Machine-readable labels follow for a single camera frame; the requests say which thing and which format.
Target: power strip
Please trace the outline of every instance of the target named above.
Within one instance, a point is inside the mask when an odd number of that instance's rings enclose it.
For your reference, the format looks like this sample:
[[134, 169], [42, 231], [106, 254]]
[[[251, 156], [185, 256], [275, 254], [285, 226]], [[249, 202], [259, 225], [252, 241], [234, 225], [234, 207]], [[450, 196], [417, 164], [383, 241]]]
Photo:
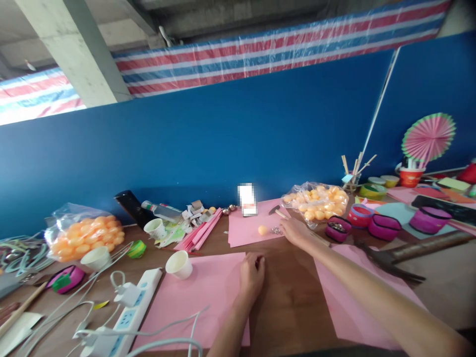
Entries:
[[[118, 321], [114, 326], [114, 331], [134, 332], [138, 331], [142, 320], [144, 319], [150, 301], [154, 296], [155, 290], [162, 277], [162, 271], [157, 269], [146, 270], [140, 278], [137, 287], [142, 291], [133, 307], [125, 307]], [[124, 357], [129, 353], [135, 335], [118, 335], [109, 356], [104, 357]], [[98, 336], [95, 344], [101, 343], [101, 336]], [[92, 356], [93, 346], [86, 346], [81, 352], [80, 357]]]

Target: plastic bag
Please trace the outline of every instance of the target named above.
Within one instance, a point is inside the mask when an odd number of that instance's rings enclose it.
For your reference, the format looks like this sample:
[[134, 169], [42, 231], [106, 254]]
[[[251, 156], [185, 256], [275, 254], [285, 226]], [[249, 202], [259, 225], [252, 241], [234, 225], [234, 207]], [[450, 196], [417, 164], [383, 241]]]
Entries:
[[53, 212], [56, 223], [45, 231], [48, 257], [60, 262], [81, 259], [100, 246], [109, 252], [124, 241], [122, 224], [109, 212], [67, 203]]
[[281, 197], [281, 205], [300, 212], [311, 229], [332, 216], [342, 216], [348, 201], [341, 187], [316, 182], [294, 185]]

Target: white paper cup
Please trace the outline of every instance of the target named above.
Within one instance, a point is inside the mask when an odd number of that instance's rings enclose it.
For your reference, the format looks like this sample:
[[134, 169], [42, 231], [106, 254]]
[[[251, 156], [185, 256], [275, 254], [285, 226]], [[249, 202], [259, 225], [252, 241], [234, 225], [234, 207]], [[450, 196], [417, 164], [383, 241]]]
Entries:
[[192, 273], [192, 270], [192, 262], [185, 250], [179, 250], [172, 254], [165, 265], [165, 271], [180, 280], [188, 278]]
[[153, 239], [163, 239], [167, 236], [162, 218], [156, 218], [144, 226], [144, 232]]
[[81, 259], [81, 264], [86, 265], [94, 271], [100, 271], [111, 262], [111, 255], [105, 246], [93, 249]]

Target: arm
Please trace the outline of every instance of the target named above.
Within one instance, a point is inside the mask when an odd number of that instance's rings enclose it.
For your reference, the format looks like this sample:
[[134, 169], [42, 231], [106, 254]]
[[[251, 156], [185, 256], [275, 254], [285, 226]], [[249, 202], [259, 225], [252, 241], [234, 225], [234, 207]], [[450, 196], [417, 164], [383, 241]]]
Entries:
[[249, 313], [264, 281], [264, 257], [249, 253], [241, 264], [240, 292], [207, 357], [238, 356]]
[[319, 242], [296, 219], [281, 220], [286, 238], [331, 271], [411, 357], [463, 357], [472, 345], [449, 326], [354, 262]]

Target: blue wall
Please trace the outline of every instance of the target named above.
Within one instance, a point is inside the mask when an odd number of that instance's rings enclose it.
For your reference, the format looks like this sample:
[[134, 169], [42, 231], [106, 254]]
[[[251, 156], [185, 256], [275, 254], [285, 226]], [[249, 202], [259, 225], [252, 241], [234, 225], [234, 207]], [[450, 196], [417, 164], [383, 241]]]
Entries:
[[418, 42], [400, 49], [366, 156], [378, 154], [366, 176], [393, 172], [402, 159], [402, 139], [418, 119], [451, 115], [456, 136], [427, 171], [467, 165], [476, 157], [476, 32]]
[[66, 202], [129, 223], [114, 194], [184, 207], [338, 183], [363, 147], [391, 51], [0, 126], [0, 238]]

